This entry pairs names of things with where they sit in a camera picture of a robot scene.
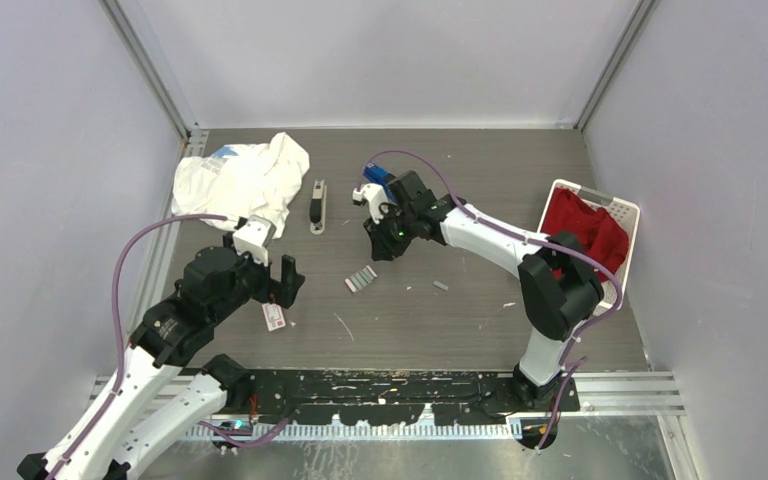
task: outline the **red cloth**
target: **red cloth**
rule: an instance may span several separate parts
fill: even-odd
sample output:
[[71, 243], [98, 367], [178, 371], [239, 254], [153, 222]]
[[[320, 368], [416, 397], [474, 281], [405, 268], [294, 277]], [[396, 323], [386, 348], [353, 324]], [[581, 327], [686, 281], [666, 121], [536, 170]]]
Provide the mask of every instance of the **red cloth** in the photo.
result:
[[[554, 235], [566, 230], [578, 237], [585, 253], [611, 273], [617, 273], [628, 255], [628, 234], [607, 210], [594, 211], [578, 195], [563, 188], [552, 192], [552, 200], [541, 231]], [[599, 280], [607, 278], [597, 272]]]

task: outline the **white tag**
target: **white tag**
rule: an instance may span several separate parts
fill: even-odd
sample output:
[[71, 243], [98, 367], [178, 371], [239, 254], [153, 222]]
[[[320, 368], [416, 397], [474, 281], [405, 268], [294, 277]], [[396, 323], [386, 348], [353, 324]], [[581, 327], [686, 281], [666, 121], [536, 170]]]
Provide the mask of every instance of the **white tag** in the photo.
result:
[[263, 304], [263, 318], [266, 319], [266, 328], [270, 332], [287, 326], [287, 322], [284, 321], [284, 310], [274, 303]]

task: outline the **work surface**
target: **work surface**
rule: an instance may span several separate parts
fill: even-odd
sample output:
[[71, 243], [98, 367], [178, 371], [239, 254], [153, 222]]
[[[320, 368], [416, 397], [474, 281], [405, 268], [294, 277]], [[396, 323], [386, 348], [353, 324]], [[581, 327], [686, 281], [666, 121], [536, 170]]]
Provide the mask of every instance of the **work surface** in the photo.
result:
[[[225, 144], [268, 142], [276, 132], [213, 130], [205, 155]], [[250, 302], [225, 320], [191, 365], [225, 353], [246, 367], [512, 369], [531, 332], [517, 279], [477, 255], [424, 240], [414, 240], [394, 262], [372, 263], [362, 227], [368, 211], [352, 205], [351, 191], [371, 155], [407, 149], [438, 164], [458, 196], [486, 214], [536, 230], [553, 180], [595, 187], [582, 136], [573, 130], [288, 133], [310, 153], [311, 164], [290, 204], [283, 237], [269, 247], [273, 259], [294, 256], [299, 272], [307, 276], [296, 304], [285, 311], [291, 325], [268, 332], [260, 304]], [[409, 157], [393, 154], [377, 162], [396, 174], [413, 169], [438, 196], [445, 193], [432, 172]], [[328, 185], [326, 227], [320, 236], [310, 233], [308, 219], [315, 179]], [[195, 253], [221, 245], [221, 237], [221, 231], [201, 222], [181, 226], [169, 292]], [[343, 280], [367, 264], [378, 279], [353, 295]], [[435, 280], [449, 290], [433, 286]], [[646, 370], [628, 305], [583, 340], [573, 351], [589, 356], [583, 370]]]
[[275, 442], [219, 456], [207, 442], [175, 443], [143, 478], [165, 480], [671, 480], [652, 417], [565, 418], [540, 457], [511, 440]]

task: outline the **small metal part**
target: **small metal part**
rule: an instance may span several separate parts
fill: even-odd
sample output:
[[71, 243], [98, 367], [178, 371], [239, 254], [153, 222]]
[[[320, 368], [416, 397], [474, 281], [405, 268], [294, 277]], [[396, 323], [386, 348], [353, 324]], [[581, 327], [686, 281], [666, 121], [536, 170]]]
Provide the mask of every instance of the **small metal part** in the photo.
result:
[[310, 233], [321, 235], [325, 231], [325, 205], [328, 187], [325, 180], [313, 182], [313, 194], [310, 197]]
[[367, 265], [357, 272], [349, 275], [349, 277], [346, 278], [344, 282], [346, 283], [346, 286], [349, 287], [349, 290], [352, 293], [355, 293], [368, 286], [376, 278], [378, 278], [378, 275], [374, 270], [372, 270], [372, 267]]
[[366, 280], [366, 283], [372, 282], [372, 280], [375, 278], [371, 273], [367, 272], [366, 269], [359, 271], [357, 274], [363, 277], [363, 279]]

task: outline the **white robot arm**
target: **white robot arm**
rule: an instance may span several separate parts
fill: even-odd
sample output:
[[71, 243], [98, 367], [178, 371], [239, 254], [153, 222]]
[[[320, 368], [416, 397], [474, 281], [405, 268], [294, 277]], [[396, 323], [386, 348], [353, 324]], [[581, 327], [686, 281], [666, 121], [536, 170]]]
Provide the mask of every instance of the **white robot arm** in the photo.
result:
[[[356, 205], [366, 205], [370, 211], [364, 229], [372, 242], [372, 259], [394, 260], [411, 240], [422, 238], [478, 254], [517, 277], [534, 326], [514, 368], [514, 377], [521, 380], [519, 393], [527, 402], [555, 392], [561, 356], [567, 342], [575, 341], [571, 333], [590, 317], [604, 292], [592, 267], [527, 240], [582, 251], [575, 236], [562, 232], [549, 238], [529, 232], [493, 219], [462, 199], [461, 208], [449, 195], [437, 198], [413, 171], [390, 179], [387, 188], [389, 195], [384, 186], [369, 183], [352, 195]], [[560, 271], [560, 278], [555, 278], [555, 271]]]
[[[289, 308], [305, 281], [295, 259], [282, 257], [281, 281], [271, 278], [266, 247], [274, 226], [250, 217], [222, 247], [207, 247], [184, 269], [175, 293], [151, 307], [117, 372], [72, 430], [45, 453], [25, 457], [25, 480], [134, 480], [185, 430], [222, 408], [249, 400], [248, 372], [225, 355], [208, 362], [187, 390], [146, 420], [137, 420], [157, 393], [213, 339], [214, 329], [249, 300]], [[124, 378], [113, 391], [116, 375]], [[81, 432], [94, 423], [83, 439]], [[80, 440], [68, 461], [64, 452]]]

